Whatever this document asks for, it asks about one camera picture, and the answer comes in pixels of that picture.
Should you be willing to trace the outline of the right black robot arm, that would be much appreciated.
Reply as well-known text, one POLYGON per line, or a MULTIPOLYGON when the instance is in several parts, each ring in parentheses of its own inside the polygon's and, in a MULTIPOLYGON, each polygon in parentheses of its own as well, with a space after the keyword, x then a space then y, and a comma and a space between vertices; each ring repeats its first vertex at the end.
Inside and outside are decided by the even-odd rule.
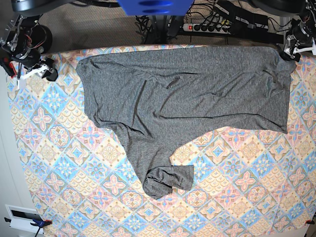
POLYGON ((53 40, 51 30, 39 23, 41 17, 15 14, 0 39, 0 66, 17 88, 24 87, 26 79, 33 75, 47 81, 58 78, 54 60, 41 58, 50 50, 53 40))

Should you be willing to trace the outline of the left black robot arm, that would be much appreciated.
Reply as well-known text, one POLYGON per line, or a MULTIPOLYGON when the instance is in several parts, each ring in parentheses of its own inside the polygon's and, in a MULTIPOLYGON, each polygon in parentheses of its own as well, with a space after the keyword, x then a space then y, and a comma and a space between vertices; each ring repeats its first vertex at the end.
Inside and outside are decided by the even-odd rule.
POLYGON ((313 21, 292 20, 286 32, 283 49, 278 47, 280 57, 285 61, 299 62, 302 53, 316 55, 316 27, 313 21))

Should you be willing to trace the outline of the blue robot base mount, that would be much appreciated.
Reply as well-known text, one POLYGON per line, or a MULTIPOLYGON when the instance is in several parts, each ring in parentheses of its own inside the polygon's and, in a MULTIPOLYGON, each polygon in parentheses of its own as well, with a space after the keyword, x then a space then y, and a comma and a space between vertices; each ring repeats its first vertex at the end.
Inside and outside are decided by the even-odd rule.
POLYGON ((126 15, 184 16, 193 0, 118 0, 126 15))

